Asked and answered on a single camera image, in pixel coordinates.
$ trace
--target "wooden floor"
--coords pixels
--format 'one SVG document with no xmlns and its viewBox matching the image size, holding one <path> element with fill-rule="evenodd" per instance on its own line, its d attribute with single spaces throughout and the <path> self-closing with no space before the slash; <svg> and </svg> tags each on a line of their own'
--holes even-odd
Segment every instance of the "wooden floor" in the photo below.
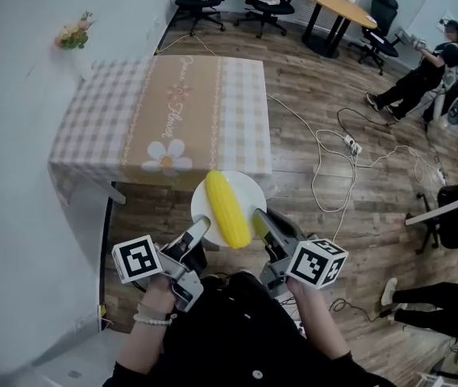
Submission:
<svg viewBox="0 0 458 387">
<path fill-rule="evenodd" d="M 234 15 L 224 15 L 227 31 L 201 22 L 198 36 L 208 48 L 220 56 L 242 57 L 264 62 L 267 91 L 297 111 L 314 130 L 331 129 L 343 133 L 336 111 L 350 107 L 371 119 L 385 122 L 364 103 L 365 91 L 379 93 L 388 89 L 403 71 L 392 65 L 379 76 L 372 62 L 358 64 L 356 49 L 340 45 L 340 58 L 322 58 L 301 43 L 302 28 L 287 24 L 286 37 L 271 27 L 263 39 L 255 38 L 256 24 L 232 26 Z M 172 29 L 163 47 L 187 34 L 189 23 Z M 166 54 L 207 55 L 196 39 L 183 39 Z M 392 127 L 378 127 L 352 112 L 340 114 L 344 126 L 363 146 L 359 163 L 371 164 L 396 145 L 415 148 L 430 164 L 435 153 L 430 149 L 420 122 L 422 110 Z M 306 233 L 331 238 L 341 213 L 325 214 L 315 204 L 310 189 L 319 162 L 317 144 L 307 128 L 285 108 L 269 99 L 270 138 L 273 175 L 278 193 L 268 200 Z M 329 148 L 344 151 L 339 138 L 322 135 Z M 446 131 L 435 143 L 448 183 L 458 182 L 458 132 Z M 458 282 L 458 250 L 428 249 L 421 256 L 414 250 L 421 245 L 423 229 L 404 227 L 407 212 L 421 213 L 423 204 L 415 194 L 436 194 L 439 186 L 427 179 L 418 183 L 414 176 L 415 158 L 406 150 L 383 160 L 374 169 L 359 169 L 352 191 L 352 201 L 345 214 L 336 242 L 350 252 L 339 280 L 325 291 L 328 304 L 342 297 L 365 308 L 371 316 L 380 310 L 379 297 L 386 281 L 398 277 L 401 289 L 428 285 L 439 281 Z M 344 202 L 351 183 L 351 168 L 344 158 L 323 154 L 323 166 L 315 183 L 325 206 L 335 208 Z M 120 185 L 127 196 L 125 206 L 114 205 L 110 220 L 105 269 L 105 301 L 107 318 L 112 328 L 128 332 L 140 293 L 129 285 L 121 285 L 110 250 L 115 243 L 152 234 L 156 242 L 165 243 L 190 225 L 189 202 L 192 192 L 181 192 L 144 185 Z M 232 273 L 239 268 L 259 274 L 268 259 L 263 246 L 254 241 L 244 251 L 221 250 L 207 253 L 209 273 Z M 297 317 L 294 307 L 290 310 Z M 358 363 L 372 372 L 387 377 L 396 385 L 413 385 L 417 371 L 428 370 L 448 352 L 448 344 L 433 335 L 403 330 L 384 319 L 369 324 L 355 310 L 333 313 L 335 321 L 352 347 Z"/>
</svg>

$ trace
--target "power strip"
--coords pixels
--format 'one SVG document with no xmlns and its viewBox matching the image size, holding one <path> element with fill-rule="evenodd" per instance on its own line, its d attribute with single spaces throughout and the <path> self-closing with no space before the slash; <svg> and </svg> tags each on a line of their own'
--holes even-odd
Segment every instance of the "power strip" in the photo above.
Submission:
<svg viewBox="0 0 458 387">
<path fill-rule="evenodd" d="M 346 135 L 346 137 L 343 138 L 343 142 L 348 146 L 349 151 L 351 151 L 351 155 L 357 156 L 361 154 L 362 147 L 355 142 L 351 136 Z"/>
</svg>

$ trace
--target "black shirt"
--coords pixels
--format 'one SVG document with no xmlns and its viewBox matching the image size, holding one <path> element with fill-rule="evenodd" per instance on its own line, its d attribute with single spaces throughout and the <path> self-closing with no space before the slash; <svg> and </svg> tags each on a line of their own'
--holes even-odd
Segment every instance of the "black shirt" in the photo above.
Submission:
<svg viewBox="0 0 458 387">
<path fill-rule="evenodd" d="M 302 337 L 293 320 L 247 273 L 229 285 L 203 280 L 204 293 L 174 320 L 164 354 L 148 376 L 119 364 L 104 387 L 141 385 L 359 385 L 394 387 L 366 372 L 351 353 L 329 360 Z"/>
<path fill-rule="evenodd" d="M 435 48 L 432 54 L 433 56 L 442 57 L 445 65 L 437 68 L 433 63 L 424 58 L 421 62 L 421 65 L 418 67 L 418 71 L 428 81 L 440 82 L 446 70 L 446 66 L 449 68 L 458 66 L 458 45 L 455 43 L 439 44 L 439 46 Z"/>
</svg>

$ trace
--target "sleeve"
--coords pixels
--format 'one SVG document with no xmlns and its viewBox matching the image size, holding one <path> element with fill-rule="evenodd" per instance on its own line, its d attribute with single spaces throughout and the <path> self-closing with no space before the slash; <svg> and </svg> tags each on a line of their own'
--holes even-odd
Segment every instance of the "sleeve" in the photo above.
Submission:
<svg viewBox="0 0 458 387">
<path fill-rule="evenodd" d="M 447 67 L 458 66 L 458 47 L 456 44 L 446 44 L 439 56 L 443 58 Z"/>
<path fill-rule="evenodd" d="M 352 359 L 351 352 L 331 362 L 333 373 L 342 378 L 339 385 L 360 385 L 363 387 L 396 387 L 383 377 L 365 371 Z"/>
<path fill-rule="evenodd" d="M 140 387 L 144 385 L 151 385 L 148 376 L 116 363 L 112 377 L 103 384 L 103 387 Z"/>
</svg>

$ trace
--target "woman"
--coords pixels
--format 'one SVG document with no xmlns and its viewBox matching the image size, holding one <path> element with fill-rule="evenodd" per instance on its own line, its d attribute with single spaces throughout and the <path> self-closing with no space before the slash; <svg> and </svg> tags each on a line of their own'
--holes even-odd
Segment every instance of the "woman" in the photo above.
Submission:
<svg viewBox="0 0 458 387">
<path fill-rule="evenodd" d="M 439 44 L 433 52 L 417 47 L 423 55 L 419 67 L 402 77 L 394 87 L 378 96 L 367 92 L 367 102 L 376 110 L 384 107 L 392 114 L 396 121 L 403 119 L 408 112 L 414 109 L 424 94 L 439 86 L 446 66 L 458 66 L 458 22 L 450 20 L 444 26 L 444 34 L 449 43 Z M 390 106 L 402 100 L 399 106 Z"/>
<path fill-rule="evenodd" d="M 168 327 L 149 324 L 150 319 L 168 323 L 165 315 L 174 302 L 167 278 L 152 279 L 127 345 L 104 386 L 173 382 L 393 386 L 354 363 L 318 290 L 292 279 L 287 283 L 297 302 L 305 339 L 252 274 L 237 273 L 227 284 L 217 277 L 207 277 L 202 283 L 204 293 L 192 309 Z"/>
<path fill-rule="evenodd" d="M 440 310 L 405 311 L 403 306 L 389 318 L 418 328 L 429 328 L 458 339 L 458 284 L 441 282 L 427 287 L 397 291 L 398 280 L 391 278 L 385 287 L 381 304 L 432 304 Z"/>
</svg>

